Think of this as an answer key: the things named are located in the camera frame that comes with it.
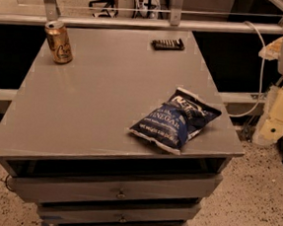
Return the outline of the blue vinegar chip bag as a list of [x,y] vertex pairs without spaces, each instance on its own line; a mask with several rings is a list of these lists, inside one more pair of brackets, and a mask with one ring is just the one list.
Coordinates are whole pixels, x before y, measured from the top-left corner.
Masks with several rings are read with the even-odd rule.
[[168,101],[133,124],[129,131],[166,152],[179,155],[184,144],[221,114],[195,94],[177,88]]

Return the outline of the dark candy bar wrapper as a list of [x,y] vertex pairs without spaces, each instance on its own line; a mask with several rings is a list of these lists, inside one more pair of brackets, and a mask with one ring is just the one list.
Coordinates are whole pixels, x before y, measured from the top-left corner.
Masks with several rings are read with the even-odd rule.
[[160,39],[160,40],[152,40],[152,46],[158,50],[178,50],[182,51],[184,50],[184,43],[181,39]]

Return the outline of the grey drawer cabinet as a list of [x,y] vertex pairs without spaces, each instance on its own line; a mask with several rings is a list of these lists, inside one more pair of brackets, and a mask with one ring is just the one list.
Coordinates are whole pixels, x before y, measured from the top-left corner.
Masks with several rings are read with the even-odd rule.
[[[190,32],[183,51],[156,51],[168,31],[73,29],[74,58],[57,65],[38,53],[0,122],[0,165],[15,178],[130,177],[222,174],[243,148],[222,113],[183,146],[179,155],[134,136],[129,128],[177,88],[213,108],[222,101]],[[111,201],[35,203],[36,207]]]

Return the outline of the top grey drawer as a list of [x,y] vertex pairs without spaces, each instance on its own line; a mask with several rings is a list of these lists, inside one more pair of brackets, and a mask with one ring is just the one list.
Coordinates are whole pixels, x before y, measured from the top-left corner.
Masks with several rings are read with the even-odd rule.
[[13,178],[9,187],[24,202],[117,201],[201,198],[222,182],[221,174],[131,175],[130,177]]

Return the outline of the gold soda can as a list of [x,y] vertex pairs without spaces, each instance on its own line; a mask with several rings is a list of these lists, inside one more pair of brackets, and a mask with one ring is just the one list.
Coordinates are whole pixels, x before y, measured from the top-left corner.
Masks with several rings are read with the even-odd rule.
[[69,63],[73,56],[65,25],[60,21],[49,21],[45,24],[45,33],[53,61],[59,64]]

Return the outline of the black office chair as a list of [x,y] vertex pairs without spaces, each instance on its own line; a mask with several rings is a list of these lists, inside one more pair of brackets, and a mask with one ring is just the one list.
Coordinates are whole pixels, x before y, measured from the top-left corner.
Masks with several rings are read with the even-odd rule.
[[103,4],[99,12],[93,14],[93,16],[101,18],[116,18],[118,10],[118,0],[94,0],[89,2],[89,8],[92,9],[96,4]]

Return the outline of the middle grey drawer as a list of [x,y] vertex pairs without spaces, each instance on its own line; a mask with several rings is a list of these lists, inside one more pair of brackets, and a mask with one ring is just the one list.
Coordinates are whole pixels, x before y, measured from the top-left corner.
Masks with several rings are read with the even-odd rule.
[[107,204],[63,206],[39,206],[37,214],[46,222],[63,223],[129,223],[132,221],[166,221],[192,219],[200,210],[200,204],[188,203],[186,200],[158,200],[156,203],[146,201],[108,202]]

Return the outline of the metal railing frame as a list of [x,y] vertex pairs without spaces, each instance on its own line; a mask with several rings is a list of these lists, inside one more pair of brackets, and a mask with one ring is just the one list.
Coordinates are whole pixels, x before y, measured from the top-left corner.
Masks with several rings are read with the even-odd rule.
[[145,28],[202,32],[283,34],[283,0],[0,0],[0,23],[42,25],[55,20],[67,26]]

